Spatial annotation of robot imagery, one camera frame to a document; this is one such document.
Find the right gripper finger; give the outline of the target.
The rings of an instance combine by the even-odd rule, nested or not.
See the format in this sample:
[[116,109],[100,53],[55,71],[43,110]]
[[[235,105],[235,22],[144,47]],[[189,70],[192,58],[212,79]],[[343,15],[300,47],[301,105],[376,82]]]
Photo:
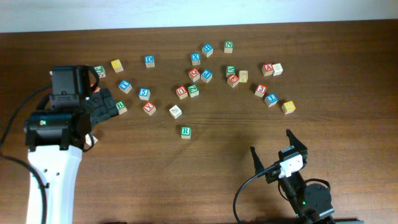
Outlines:
[[254,163],[255,174],[258,175],[261,172],[263,172],[265,168],[264,168],[260,158],[258,157],[254,146],[250,147],[250,151],[251,151],[251,155],[252,155],[252,159],[253,159],[253,163]]
[[286,130],[286,135],[289,139],[290,145],[293,146],[298,152],[308,152],[308,148],[295,137],[290,129]]

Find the yellow S block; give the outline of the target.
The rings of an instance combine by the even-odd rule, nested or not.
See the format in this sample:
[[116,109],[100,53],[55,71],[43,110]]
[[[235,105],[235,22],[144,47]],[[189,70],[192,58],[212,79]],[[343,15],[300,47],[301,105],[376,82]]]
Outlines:
[[287,101],[282,105],[282,111],[284,114],[290,114],[295,111],[296,107],[293,101]]

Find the green R block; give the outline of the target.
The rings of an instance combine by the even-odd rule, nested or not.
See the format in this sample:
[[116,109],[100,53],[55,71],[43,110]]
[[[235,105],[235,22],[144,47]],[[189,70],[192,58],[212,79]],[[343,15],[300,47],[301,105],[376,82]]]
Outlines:
[[181,127],[181,138],[182,139],[190,139],[192,136],[192,129],[188,126]]

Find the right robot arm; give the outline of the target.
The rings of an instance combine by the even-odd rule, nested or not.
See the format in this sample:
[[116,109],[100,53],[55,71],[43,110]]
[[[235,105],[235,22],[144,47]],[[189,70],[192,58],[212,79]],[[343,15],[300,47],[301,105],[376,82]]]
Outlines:
[[299,223],[334,223],[329,182],[321,179],[305,180],[301,174],[307,165],[308,148],[291,130],[286,130],[290,146],[278,152],[279,160],[265,168],[255,147],[251,146],[255,178],[265,177],[267,183],[278,183],[278,191],[293,208]]

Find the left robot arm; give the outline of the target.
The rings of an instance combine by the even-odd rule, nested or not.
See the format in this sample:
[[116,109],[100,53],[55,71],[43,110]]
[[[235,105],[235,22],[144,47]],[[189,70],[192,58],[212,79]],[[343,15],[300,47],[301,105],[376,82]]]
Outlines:
[[89,65],[55,66],[52,92],[25,122],[30,178],[27,223],[71,223],[75,182],[95,125],[118,115]]

